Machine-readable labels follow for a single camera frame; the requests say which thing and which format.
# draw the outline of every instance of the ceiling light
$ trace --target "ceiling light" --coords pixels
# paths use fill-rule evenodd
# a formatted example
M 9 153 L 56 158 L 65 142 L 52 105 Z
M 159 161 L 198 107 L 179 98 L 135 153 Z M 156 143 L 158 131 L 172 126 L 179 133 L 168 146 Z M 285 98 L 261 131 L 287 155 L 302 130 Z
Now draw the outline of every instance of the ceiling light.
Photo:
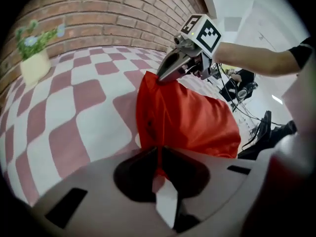
M 272 98 L 276 101 L 278 101 L 280 104 L 283 104 L 282 100 L 281 99 L 278 99 L 276 96 L 273 96 L 272 95 Z

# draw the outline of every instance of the black sleeve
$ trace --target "black sleeve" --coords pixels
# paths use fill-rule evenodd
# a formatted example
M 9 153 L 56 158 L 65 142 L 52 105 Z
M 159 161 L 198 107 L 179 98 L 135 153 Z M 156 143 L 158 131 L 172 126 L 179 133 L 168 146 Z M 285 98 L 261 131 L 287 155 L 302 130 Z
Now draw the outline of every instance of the black sleeve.
M 315 48 L 315 43 L 312 37 L 307 38 L 304 40 L 299 46 L 293 47 L 289 49 L 289 51 L 293 54 L 297 64 L 302 69 L 307 62 L 308 58 L 313 52 Z

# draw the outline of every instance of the brick wall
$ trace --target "brick wall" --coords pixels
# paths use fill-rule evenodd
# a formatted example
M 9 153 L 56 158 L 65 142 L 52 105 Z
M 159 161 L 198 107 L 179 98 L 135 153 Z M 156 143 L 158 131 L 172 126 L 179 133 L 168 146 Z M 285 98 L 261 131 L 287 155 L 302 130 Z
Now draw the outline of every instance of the brick wall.
M 203 0 L 31 0 L 21 11 L 0 54 L 0 92 L 20 75 L 14 31 L 31 19 L 37 32 L 66 24 L 62 38 L 48 45 L 50 57 L 90 46 L 126 45 L 160 51 L 192 13 L 206 13 Z

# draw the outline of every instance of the potted plant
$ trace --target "potted plant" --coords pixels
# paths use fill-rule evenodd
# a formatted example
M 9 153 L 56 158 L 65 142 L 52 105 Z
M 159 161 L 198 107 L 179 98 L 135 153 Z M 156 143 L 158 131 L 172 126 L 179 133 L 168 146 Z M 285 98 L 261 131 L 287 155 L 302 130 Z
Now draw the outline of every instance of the potted plant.
M 36 20 L 31 20 L 28 27 L 21 27 L 15 33 L 17 48 L 22 58 L 21 74 L 26 85 L 37 83 L 48 73 L 51 64 L 46 45 L 56 36 L 62 37 L 65 34 L 65 25 L 62 24 L 51 31 L 42 32 L 39 36 L 32 36 L 38 24 Z

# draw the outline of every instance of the forearm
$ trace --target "forearm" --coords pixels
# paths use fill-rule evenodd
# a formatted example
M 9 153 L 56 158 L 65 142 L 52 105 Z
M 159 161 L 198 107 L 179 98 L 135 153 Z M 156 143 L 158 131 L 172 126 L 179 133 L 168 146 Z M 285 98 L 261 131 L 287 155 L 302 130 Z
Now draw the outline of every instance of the forearm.
M 214 61 L 264 76 L 280 76 L 299 71 L 296 60 L 288 51 L 277 53 L 265 48 L 225 42 L 220 43 Z

